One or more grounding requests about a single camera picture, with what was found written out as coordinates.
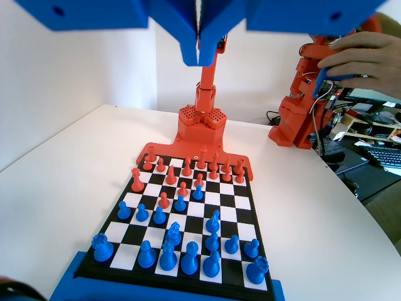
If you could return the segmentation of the person's hand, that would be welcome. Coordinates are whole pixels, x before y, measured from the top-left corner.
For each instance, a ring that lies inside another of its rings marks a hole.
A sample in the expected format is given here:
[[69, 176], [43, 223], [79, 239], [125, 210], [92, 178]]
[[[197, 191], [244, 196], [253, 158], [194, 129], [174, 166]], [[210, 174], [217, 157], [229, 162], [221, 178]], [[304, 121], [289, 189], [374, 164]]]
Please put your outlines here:
[[400, 98], [400, 38], [359, 32], [338, 39], [330, 48], [337, 53], [318, 64], [328, 69], [328, 76], [354, 75], [342, 80], [341, 85]]

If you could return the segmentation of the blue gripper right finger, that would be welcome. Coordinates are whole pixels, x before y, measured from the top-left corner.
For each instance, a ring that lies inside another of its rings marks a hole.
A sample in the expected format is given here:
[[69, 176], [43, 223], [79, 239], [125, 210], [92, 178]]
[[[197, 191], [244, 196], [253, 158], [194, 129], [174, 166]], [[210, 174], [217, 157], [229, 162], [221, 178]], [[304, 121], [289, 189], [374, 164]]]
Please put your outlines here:
[[343, 36], [361, 25], [383, 0], [202, 1], [199, 64], [214, 61], [217, 43], [242, 20], [248, 31]]

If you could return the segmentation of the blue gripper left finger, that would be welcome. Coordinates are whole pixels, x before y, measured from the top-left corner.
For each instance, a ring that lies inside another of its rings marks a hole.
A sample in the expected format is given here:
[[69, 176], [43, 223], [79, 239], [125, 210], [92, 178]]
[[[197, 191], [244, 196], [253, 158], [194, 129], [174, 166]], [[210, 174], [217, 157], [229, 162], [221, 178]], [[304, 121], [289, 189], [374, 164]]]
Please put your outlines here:
[[53, 31], [147, 28], [152, 18], [178, 42], [182, 59], [197, 66], [195, 1], [18, 1]]

